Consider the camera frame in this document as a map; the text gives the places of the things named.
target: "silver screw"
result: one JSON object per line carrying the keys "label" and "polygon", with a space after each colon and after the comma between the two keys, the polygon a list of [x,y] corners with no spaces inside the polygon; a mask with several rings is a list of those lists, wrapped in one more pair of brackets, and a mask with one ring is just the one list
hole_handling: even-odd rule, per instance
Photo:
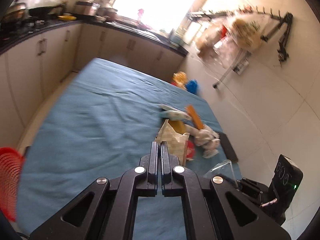
{"label": "silver screw", "polygon": [[212,178],[212,181],[215,184],[221,184],[223,182],[223,178],[221,178],[220,176],[215,176],[215,177]]}
{"label": "silver screw", "polygon": [[136,173],[143,173],[146,169],[144,167],[138,166],[134,169]]}
{"label": "silver screw", "polygon": [[173,168],[173,170],[176,172],[176,173],[183,173],[184,172],[184,167],[183,166],[175,166]]}
{"label": "silver screw", "polygon": [[105,177],[100,177],[96,181],[99,185],[103,185],[106,184],[108,180]]}

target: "yellow bowl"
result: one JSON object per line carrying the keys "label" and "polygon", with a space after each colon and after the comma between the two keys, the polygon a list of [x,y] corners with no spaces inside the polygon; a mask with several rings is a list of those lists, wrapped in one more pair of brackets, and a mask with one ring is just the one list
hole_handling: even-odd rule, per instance
{"label": "yellow bowl", "polygon": [[74,21],[77,19],[77,17],[71,16],[71,15],[61,15],[61,16],[58,16],[58,19],[62,21]]}

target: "window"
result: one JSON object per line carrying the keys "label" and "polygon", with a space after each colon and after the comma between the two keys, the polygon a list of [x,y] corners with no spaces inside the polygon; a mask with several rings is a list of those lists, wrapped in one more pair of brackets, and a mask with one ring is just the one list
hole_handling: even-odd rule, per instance
{"label": "window", "polygon": [[192,0],[116,0],[113,8],[118,15],[134,20],[138,19],[138,10],[143,9],[143,24],[169,33],[179,26],[191,4]]}

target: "red plastic basket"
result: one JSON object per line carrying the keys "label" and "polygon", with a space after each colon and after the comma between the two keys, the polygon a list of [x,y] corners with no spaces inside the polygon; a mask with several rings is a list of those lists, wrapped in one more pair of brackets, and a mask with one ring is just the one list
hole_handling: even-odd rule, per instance
{"label": "red plastic basket", "polygon": [[16,220],[16,202],[24,157],[12,148],[0,148],[0,209],[8,220]]}

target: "cabinet door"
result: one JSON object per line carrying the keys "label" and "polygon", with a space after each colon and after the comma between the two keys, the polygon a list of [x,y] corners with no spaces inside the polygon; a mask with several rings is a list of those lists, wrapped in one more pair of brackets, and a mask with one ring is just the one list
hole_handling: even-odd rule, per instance
{"label": "cabinet door", "polygon": [[65,28],[58,28],[41,35],[43,37],[42,84],[44,98],[47,98],[59,85],[62,64],[62,49]]}
{"label": "cabinet door", "polygon": [[16,148],[23,133],[23,125],[15,108],[10,93],[4,61],[5,54],[0,56],[0,147]]}
{"label": "cabinet door", "polygon": [[127,53],[132,41],[133,37],[129,34],[108,29],[102,45],[100,57],[130,67],[128,65]]}
{"label": "cabinet door", "polygon": [[151,65],[151,76],[171,82],[172,75],[181,64],[183,57],[168,49],[161,49]]}
{"label": "cabinet door", "polygon": [[99,56],[99,49],[107,29],[101,26],[84,24],[80,44],[76,54],[76,69],[81,70],[93,58]]}
{"label": "cabinet door", "polygon": [[40,35],[30,38],[7,52],[9,82],[18,111],[26,126],[43,101],[40,78]]}
{"label": "cabinet door", "polygon": [[150,75],[151,64],[159,55],[160,48],[150,41],[135,37],[127,56],[129,67]]}
{"label": "cabinet door", "polygon": [[81,24],[70,25],[64,28],[65,40],[62,52],[61,79],[66,77],[73,69],[80,30]]}

